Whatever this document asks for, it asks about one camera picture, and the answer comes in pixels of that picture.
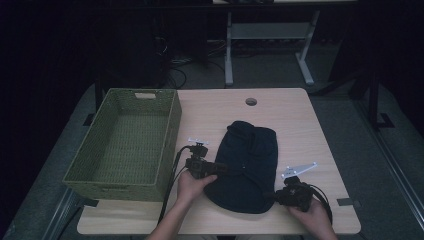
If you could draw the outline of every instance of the black cloth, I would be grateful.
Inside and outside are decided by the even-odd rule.
[[[274,192],[278,145],[274,130],[235,121],[227,127],[216,163],[228,172],[204,188],[218,206],[240,213],[264,213],[274,204],[264,193]]]

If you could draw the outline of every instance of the white metal bracket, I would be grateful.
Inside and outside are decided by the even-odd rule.
[[[191,137],[188,138],[188,141],[189,142],[200,143],[200,144],[203,144],[203,145],[208,145],[209,144],[209,141],[202,141],[201,139],[191,138]]]
[[[281,174],[281,178],[289,178],[289,177],[294,177],[294,176],[298,176],[314,167],[318,166],[318,164],[316,162],[312,163],[312,164],[307,164],[307,165],[300,165],[300,166],[296,166],[296,167],[289,167],[287,166],[286,170],[283,172],[283,174]]]

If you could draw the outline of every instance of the green wicker basket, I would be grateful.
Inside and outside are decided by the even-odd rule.
[[[63,182],[91,199],[163,201],[180,119],[176,90],[110,89]]]

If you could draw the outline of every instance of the hand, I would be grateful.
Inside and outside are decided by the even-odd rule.
[[[288,207],[287,210],[291,215],[297,218],[317,239],[337,239],[337,236],[327,216],[327,212],[325,211],[321,202],[315,198],[312,198],[311,206],[307,212],[302,212],[296,207]]]
[[[195,179],[189,171],[184,171],[178,179],[177,201],[191,204],[202,193],[203,188],[216,179],[216,175]]]

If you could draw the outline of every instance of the basket handle hole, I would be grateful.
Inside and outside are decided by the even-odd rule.
[[[138,99],[156,99],[156,94],[154,93],[134,93],[134,95]]]

